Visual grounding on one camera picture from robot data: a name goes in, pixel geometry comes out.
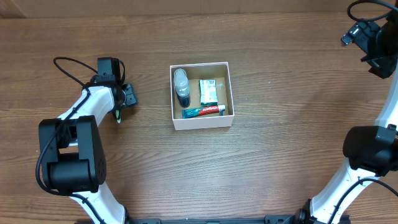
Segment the clear bottle with dark liquid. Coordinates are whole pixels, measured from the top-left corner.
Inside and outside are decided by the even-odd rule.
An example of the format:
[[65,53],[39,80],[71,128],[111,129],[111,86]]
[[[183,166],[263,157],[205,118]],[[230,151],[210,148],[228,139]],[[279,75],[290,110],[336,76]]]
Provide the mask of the clear bottle with dark liquid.
[[190,106],[190,86],[187,73],[182,68],[178,68],[174,72],[174,88],[180,106],[188,108]]

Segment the red green toothpaste tube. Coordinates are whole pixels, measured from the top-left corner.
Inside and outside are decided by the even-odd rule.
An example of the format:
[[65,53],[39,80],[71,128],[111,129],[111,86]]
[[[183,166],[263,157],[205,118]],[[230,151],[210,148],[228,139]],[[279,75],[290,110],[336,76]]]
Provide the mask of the red green toothpaste tube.
[[188,119],[207,114],[220,113],[220,111],[225,109],[226,109],[225,105],[206,106],[202,108],[187,109],[182,111],[182,118]]

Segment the green soap box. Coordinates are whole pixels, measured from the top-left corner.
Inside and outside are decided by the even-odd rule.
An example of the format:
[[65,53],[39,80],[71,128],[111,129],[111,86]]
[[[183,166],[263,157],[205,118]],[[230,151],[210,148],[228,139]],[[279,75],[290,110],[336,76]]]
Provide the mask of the green soap box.
[[200,104],[202,106],[215,106],[218,104],[216,80],[199,80]]

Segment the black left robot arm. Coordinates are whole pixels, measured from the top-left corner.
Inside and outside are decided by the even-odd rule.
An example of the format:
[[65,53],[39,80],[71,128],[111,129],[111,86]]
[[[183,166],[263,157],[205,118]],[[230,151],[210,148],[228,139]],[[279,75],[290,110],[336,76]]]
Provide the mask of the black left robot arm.
[[39,124],[40,155],[35,167],[39,187],[77,202],[92,223],[132,223],[106,183],[107,164],[98,126],[107,114],[120,123],[122,110],[137,104],[125,82],[122,60],[103,57],[81,96],[58,118]]

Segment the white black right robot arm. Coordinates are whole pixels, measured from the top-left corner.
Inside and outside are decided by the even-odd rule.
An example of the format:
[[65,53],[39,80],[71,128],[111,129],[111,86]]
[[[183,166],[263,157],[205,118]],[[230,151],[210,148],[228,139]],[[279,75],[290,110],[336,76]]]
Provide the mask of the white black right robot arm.
[[380,177],[397,170],[397,11],[385,15],[387,22],[358,19],[341,38],[343,45],[356,44],[370,73],[392,77],[387,100],[372,126],[355,126],[343,143],[345,157],[326,187],[311,198],[287,223],[339,223],[355,198]]

